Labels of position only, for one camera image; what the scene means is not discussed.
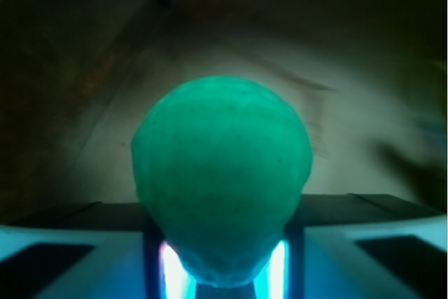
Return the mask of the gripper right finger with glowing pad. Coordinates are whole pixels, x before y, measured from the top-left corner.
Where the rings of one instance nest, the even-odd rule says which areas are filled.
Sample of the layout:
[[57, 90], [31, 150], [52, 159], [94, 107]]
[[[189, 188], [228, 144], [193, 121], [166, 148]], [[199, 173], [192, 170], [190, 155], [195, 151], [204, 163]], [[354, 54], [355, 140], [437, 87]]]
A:
[[447, 217], [392, 195], [305, 195], [255, 296], [446, 298]]

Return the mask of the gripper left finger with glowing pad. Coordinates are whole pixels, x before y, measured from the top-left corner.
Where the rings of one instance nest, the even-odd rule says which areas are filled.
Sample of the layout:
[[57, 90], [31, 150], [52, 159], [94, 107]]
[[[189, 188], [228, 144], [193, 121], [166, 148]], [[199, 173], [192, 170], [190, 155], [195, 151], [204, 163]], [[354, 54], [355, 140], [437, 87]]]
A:
[[140, 204], [65, 204], [1, 227], [2, 298], [195, 296]]

